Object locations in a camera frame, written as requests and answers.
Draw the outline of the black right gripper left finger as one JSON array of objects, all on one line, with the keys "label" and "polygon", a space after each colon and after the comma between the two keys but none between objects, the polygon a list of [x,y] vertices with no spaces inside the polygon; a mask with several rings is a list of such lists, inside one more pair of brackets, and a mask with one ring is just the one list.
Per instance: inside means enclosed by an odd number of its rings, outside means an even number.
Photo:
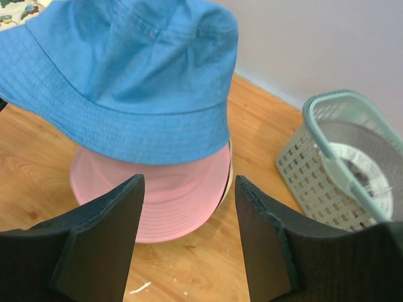
[{"label": "black right gripper left finger", "polygon": [[122,301],[145,179],[27,230],[1,233],[2,301]]}]

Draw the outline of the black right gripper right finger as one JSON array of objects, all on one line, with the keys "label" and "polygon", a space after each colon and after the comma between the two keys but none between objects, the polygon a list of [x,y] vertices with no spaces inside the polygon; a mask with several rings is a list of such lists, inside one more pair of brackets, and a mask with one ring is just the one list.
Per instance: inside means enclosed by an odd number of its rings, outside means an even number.
[{"label": "black right gripper right finger", "polygon": [[236,177],[251,301],[401,301],[402,223],[346,232],[312,220]]}]

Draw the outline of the blue hat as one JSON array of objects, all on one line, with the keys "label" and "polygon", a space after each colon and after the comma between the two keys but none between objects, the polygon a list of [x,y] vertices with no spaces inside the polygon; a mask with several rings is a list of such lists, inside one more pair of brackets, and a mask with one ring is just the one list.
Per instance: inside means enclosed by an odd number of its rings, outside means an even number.
[{"label": "blue hat", "polygon": [[1,32],[1,97],[116,160],[175,165],[230,139],[239,30],[208,1],[53,1]]}]

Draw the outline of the grey hat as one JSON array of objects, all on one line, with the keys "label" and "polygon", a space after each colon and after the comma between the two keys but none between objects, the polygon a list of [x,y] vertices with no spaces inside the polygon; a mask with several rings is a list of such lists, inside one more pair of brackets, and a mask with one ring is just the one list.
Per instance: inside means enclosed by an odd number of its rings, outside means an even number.
[{"label": "grey hat", "polygon": [[375,130],[342,121],[319,122],[334,153],[388,218],[402,219],[402,150]]}]

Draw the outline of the pink bucket hat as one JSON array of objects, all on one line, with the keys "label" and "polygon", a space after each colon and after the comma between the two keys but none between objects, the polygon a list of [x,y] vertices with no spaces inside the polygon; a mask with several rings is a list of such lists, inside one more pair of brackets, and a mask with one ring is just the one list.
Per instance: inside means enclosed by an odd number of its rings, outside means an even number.
[{"label": "pink bucket hat", "polygon": [[130,164],[80,147],[71,163],[70,184],[77,202],[84,204],[143,174],[145,197],[136,241],[160,243],[195,231],[212,216],[229,166],[229,144],[204,159],[179,165]]}]

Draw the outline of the beige bucket hat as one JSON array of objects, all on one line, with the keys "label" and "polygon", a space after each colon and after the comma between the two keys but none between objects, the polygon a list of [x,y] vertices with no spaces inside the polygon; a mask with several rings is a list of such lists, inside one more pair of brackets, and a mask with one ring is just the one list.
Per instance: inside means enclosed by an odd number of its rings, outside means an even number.
[{"label": "beige bucket hat", "polygon": [[228,174],[228,177],[227,177],[227,182],[226,182],[226,185],[225,185],[225,190],[224,190],[224,192],[223,192],[223,195],[222,195],[222,197],[221,197],[221,199],[220,199],[219,204],[218,204],[217,207],[216,207],[216,210],[221,206],[221,204],[224,202],[225,198],[227,197],[227,195],[228,195],[228,193],[229,193],[229,190],[230,190],[230,187],[231,187],[231,185],[232,185],[233,178],[234,178],[233,151],[232,151],[232,142],[231,142],[231,140],[229,140],[229,150],[230,150],[229,174]]}]

